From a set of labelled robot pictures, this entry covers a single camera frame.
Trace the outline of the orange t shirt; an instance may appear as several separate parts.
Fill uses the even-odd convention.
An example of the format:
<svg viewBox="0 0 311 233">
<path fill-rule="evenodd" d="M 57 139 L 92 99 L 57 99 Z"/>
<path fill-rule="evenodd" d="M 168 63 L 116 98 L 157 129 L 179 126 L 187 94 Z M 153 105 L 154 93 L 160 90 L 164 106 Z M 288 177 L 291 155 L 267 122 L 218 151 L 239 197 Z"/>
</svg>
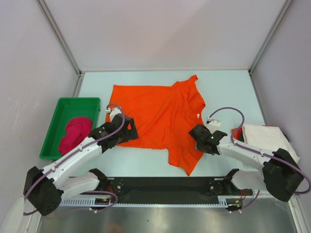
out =
<svg viewBox="0 0 311 233">
<path fill-rule="evenodd" d="M 203 153 L 189 131 L 202 124 L 206 104 L 196 87 L 196 75 L 171 86 L 115 85 L 110 103 L 133 117 L 138 139 L 121 143 L 128 148 L 168 150 L 168 163 L 190 175 Z"/>
</svg>

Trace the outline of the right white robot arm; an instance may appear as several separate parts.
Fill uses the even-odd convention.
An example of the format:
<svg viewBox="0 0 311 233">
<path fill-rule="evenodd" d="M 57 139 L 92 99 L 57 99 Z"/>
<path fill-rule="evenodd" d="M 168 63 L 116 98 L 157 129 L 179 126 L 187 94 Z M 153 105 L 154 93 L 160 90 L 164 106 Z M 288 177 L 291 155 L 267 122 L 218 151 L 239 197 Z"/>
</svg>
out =
<svg viewBox="0 0 311 233">
<path fill-rule="evenodd" d="M 196 149 L 211 155 L 222 155 L 236 159 L 253 168 L 252 171 L 232 170 L 224 189 L 230 195 L 241 189 L 269 192 L 274 198 L 288 202 L 304 180 L 301 169 L 284 149 L 277 151 L 260 149 L 234 140 L 226 133 L 213 133 L 201 124 L 189 131 L 196 142 Z"/>
</svg>

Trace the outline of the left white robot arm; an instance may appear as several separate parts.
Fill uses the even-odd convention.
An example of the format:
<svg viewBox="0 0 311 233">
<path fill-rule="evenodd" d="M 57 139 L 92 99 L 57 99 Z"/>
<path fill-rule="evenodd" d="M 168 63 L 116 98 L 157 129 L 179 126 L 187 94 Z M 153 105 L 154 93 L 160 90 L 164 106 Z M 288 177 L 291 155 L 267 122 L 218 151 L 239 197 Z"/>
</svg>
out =
<svg viewBox="0 0 311 233">
<path fill-rule="evenodd" d="M 28 170 L 23 190 L 24 199 L 42 216 L 54 212 L 60 203 L 78 194 L 107 190 L 107 181 L 98 169 L 73 177 L 72 174 L 91 159 L 117 144 L 138 139 L 133 117 L 114 114 L 109 122 L 95 128 L 74 149 L 42 169 Z"/>
</svg>

